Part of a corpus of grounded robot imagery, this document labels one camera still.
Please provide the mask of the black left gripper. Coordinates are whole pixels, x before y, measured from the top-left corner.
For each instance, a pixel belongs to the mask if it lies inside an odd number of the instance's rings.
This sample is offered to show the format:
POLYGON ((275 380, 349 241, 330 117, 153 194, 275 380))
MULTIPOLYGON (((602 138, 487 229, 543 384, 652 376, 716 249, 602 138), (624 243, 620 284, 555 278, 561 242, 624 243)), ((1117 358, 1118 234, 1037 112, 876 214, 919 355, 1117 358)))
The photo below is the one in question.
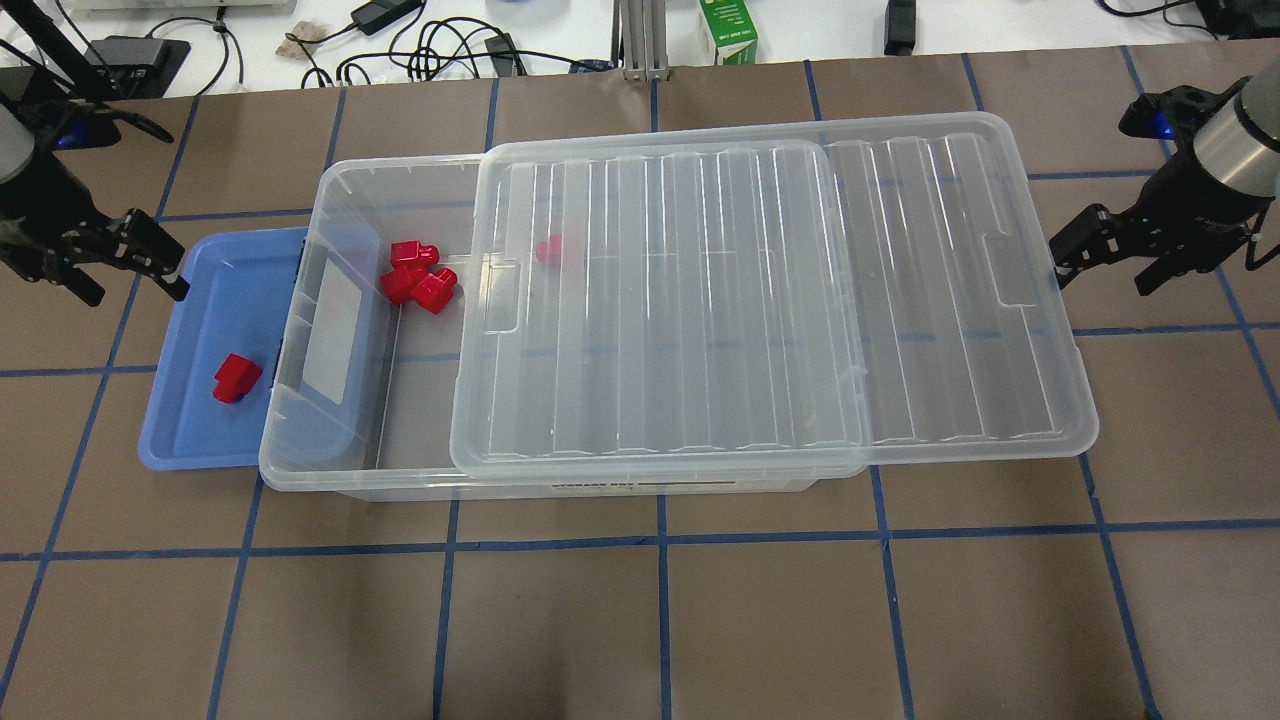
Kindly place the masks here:
POLYGON ((141 209, 120 219, 119 243, 114 220, 50 152, 33 150, 4 176, 3 220, 13 228, 3 237, 3 260, 23 278, 59 284, 90 307, 102 302, 105 288, 78 265, 122 269, 119 249, 127 269, 150 278, 175 304, 189 292, 180 275, 186 247, 141 209))

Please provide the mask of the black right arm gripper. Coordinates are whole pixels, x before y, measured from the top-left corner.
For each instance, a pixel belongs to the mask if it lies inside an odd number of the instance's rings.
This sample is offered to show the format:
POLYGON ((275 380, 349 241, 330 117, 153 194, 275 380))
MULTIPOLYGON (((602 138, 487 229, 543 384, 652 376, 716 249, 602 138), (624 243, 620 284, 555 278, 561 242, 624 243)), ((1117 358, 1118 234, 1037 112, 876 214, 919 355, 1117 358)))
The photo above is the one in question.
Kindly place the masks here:
POLYGON ((1262 210, 1261 196, 1226 186, 1193 155, 1175 155, 1128 210, 1084 208, 1050 240, 1057 287, 1100 265, 1151 258, 1134 278, 1139 296, 1151 296, 1189 270, 1215 269, 1240 247, 1247 222, 1262 210))

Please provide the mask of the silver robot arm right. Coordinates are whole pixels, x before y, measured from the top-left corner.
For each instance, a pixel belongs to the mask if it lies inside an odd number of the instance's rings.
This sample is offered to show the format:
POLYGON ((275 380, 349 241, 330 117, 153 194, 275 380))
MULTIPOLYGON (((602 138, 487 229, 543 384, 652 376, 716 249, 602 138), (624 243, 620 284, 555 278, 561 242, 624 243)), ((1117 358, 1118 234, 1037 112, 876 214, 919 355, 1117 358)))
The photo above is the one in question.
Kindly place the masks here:
POLYGON ((1153 293, 1210 272, 1274 199, 1277 97, 1180 86, 1121 128, 1178 151, 1134 206, 1084 210, 1044 242, 1007 123, 986 111, 544 138, 489 152, 348 160, 320 177, 296 288, 303 307, 445 302, 483 333, 539 322, 799 322, 872 313, 952 320, 1057 313, 1084 269, 1147 258, 1153 293))

